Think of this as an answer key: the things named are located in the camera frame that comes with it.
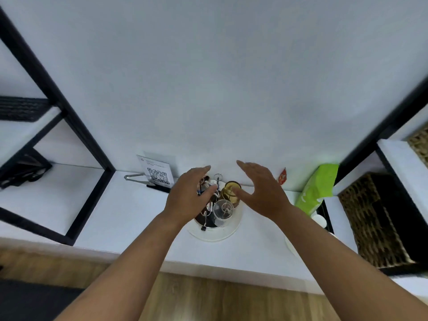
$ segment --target green package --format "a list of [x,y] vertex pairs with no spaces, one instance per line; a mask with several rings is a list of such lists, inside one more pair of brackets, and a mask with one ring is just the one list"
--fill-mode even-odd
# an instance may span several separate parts
[[320,165],[306,183],[295,206],[300,208],[307,215],[312,215],[321,205],[324,197],[333,196],[332,190],[338,168],[339,164]]

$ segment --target red tag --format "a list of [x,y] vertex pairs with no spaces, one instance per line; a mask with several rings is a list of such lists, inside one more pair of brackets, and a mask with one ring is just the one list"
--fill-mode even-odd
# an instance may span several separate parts
[[282,185],[286,181],[287,181],[287,168],[284,168],[284,170],[280,173],[280,176],[278,177],[278,183]]

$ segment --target hand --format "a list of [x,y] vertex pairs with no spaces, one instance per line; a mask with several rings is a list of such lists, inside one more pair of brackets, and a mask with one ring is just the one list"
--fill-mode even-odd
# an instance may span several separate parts
[[254,193],[250,195],[240,188],[233,188],[233,192],[252,210],[275,221],[276,217],[291,205],[280,184],[266,167],[239,160],[236,163],[253,181]]
[[182,174],[168,195],[163,211],[172,215],[181,227],[199,214],[217,190],[217,185],[212,185],[201,196],[198,196],[196,192],[199,180],[205,176],[210,168],[211,166],[192,168]]

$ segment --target woven basket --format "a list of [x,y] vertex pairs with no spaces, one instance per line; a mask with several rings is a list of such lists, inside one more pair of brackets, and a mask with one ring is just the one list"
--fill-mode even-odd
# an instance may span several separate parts
[[428,124],[413,134],[407,142],[428,168]]
[[358,253],[381,269],[415,263],[404,248],[377,191],[378,184],[387,181],[385,177],[389,176],[368,173],[339,194]]

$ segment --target forearm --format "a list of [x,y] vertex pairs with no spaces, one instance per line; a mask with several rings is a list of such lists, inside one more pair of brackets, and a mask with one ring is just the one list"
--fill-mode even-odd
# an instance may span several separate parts
[[57,320],[138,320],[181,227],[164,212],[156,216]]
[[275,218],[341,320],[424,320],[428,307],[290,205]]

